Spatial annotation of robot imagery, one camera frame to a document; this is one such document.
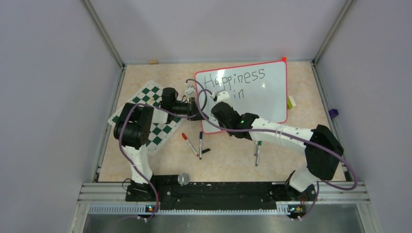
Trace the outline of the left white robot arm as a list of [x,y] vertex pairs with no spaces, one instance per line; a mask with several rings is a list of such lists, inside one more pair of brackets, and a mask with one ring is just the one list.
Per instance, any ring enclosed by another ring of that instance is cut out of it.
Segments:
[[179,100],[178,92],[172,87],[154,87],[144,95],[124,104],[116,116],[113,135],[131,166],[131,191],[137,191],[148,201],[156,193],[151,182],[153,172],[148,163],[148,150],[165,140],[173,130],[172,123],[177,124],[181,119],[202,120],[199,111],[206,108],[207,98],[197,100],[187,93]]

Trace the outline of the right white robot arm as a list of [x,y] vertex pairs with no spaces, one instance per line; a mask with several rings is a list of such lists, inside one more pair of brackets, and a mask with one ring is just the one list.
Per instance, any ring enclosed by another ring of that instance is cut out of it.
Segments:
[[285,186],[289,199],[298,200],[314,182],[330,181],[334,177],[344,149],[327,126],[319,124],[315,129],[290,127],[251,113],[240,115],[225,102],[216,104],[211,113],[230,136],[277,144],[305,156],[306,165],[295,170]]

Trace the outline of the pink framed whiteboard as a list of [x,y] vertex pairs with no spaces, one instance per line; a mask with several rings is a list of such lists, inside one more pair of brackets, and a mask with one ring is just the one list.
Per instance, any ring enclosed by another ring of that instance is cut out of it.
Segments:
[[288,79],[285,60],[199,71],[197,88],[226,91],[239,113],[256,114],[283,123],[288,118]]

